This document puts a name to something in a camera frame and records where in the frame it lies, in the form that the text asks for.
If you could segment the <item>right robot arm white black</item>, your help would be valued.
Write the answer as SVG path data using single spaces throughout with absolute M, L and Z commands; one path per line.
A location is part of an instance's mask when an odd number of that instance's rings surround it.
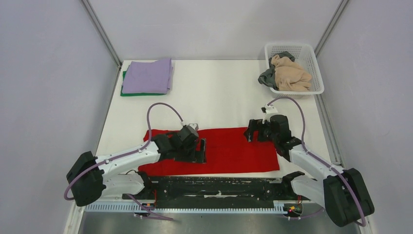
M 333 165 L 292 136 L 287 116 L 251 119 L 244 132 L 248 142 L 272 142 L 276 152 L 304 169 L 282 178 L 281 192 L 288 199 L 301 195 L 320 205 L 334 224 L 344 227 L 375 212 L 361 173 Z

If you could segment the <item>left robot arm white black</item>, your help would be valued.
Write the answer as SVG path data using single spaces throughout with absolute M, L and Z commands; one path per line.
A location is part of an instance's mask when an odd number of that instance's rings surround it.
M 197 132 L 197 125 L 185 125 L 177 132 L 151 136 L 143 144 L 116 154 L 94 156 L 82 153 L 66 175 L 69 183 L 64 197 L 84 207 L 101 197 L 131 194 L 140 198 L 152 195 L 153 185 L 144 172 L 128 174 L 140 166 L 173 160 L 188 163 L 206 162 L 206 139 Z

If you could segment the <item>red t shirt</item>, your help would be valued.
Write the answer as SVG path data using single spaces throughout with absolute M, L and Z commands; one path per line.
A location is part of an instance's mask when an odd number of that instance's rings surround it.
M 245 130 L 245 127 L 199 130 L 199 137 L 206 139 L 205 163 L 166 159 L 139 166 L 138 170 L 149 176 L 263 173 L 280 170 L 273 144 L 248 142 L 244 137 Z

